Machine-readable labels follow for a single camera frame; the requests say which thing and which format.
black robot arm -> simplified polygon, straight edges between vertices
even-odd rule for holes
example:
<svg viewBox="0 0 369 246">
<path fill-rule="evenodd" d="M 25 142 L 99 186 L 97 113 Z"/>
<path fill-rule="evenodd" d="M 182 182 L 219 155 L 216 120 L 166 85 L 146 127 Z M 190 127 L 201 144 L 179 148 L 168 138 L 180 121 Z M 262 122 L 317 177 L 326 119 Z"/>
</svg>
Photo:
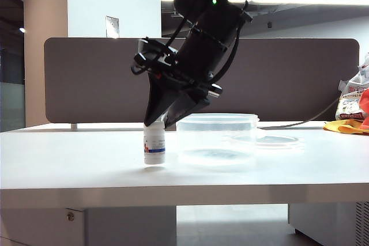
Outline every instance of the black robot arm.
<svg viewBox="0 0 369 246">
<path fill-rule="evenodd" d="M 148 72 L 149 102 L 144 123 L 152 124 L 165 114 L 168 127 L 183 117 L 210 104 L 208 96 L 219 97 L 222 88 L 215 84 L 228 70 L 236 54 L 243 24 L 252 18 L 228 0 L 174 0 L 183 17 L 176 32 L 163 44 L 139 40 L 138 54 L 131 67 L 134 74 Z M 170 47 L 184 24 L 191 30 L 181 48 Z M 214 73 L 228 47 L 234 47 L 224 66 Z"/>
</svg>

table top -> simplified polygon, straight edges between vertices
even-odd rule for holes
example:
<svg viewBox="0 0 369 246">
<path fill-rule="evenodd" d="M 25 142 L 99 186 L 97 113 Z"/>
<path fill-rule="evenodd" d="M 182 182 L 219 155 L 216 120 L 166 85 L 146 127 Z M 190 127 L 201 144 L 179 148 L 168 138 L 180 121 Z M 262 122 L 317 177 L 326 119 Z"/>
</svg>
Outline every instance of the table top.
<svg viewBox="0 0 369 246">
<path fill-rule="evenodd" d="M 69 126 L 0 134 L 2 208 L 369 200 L 369 137 L 325 131 L 322 122 L 265 131 L 298 143 L 259 146 L 227 166 L 181 162 L 177 132 L 165 134 L 167 162 L 145 165 L 142 123 Z"/>
</svg>

white bottle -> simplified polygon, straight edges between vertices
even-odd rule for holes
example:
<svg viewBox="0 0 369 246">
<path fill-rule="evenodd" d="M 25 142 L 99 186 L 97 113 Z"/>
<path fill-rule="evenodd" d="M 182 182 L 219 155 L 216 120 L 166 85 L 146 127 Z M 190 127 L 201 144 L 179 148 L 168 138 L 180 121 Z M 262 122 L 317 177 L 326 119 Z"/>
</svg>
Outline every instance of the white bottle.
<svg viewBox="0 0 369 246">
<path fill-rule="evenodd" d="M 146 164 L 162 164 L 165 161 L 164 122 L 156 120 L 150 126 L 144 125 L 144 153 Z"/>
</svg>

gray divider panel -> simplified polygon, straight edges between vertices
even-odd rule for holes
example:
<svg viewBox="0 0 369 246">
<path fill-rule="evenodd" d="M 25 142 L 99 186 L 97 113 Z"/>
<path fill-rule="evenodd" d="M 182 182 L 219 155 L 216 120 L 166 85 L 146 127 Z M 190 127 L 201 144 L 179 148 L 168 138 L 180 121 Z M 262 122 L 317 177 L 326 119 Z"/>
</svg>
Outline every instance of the gray divider panel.
<svg viewBox="0 0 369 246">
<path fill-rule="evenodd" d="M 183 39 L 176 39 L 178 48 Z M 130 71 L 137 39 L 50 38 L 45 42 L 46 117 L 53 123 L 142 122 L 147 74 Z M 240 39 L 224 89 L 201 112 L 302 120 L 327 107 L 340 80 L 357 72 L 353 39 Z M 336 107 L 321 119 L 332 119 Z"/>
</svg>

orange object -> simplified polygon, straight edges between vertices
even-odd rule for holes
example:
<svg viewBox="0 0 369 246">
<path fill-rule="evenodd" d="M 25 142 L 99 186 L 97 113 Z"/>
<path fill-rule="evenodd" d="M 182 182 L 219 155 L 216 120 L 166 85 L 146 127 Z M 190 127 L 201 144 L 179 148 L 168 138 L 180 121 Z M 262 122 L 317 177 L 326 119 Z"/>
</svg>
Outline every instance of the orange object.
<svg viewBox="0 0 369 246">
<path fill-rule="evenodd" d="M 363 95 L 361 96 L 359 100 L 359 106 L 364 112 L 369 114 L 369 89 L 366 89 L 363 92 Z M 366 130 L 369 129 L 369 116 L 364 120 L 360 128 L 366 129 Z"/>
</svg>

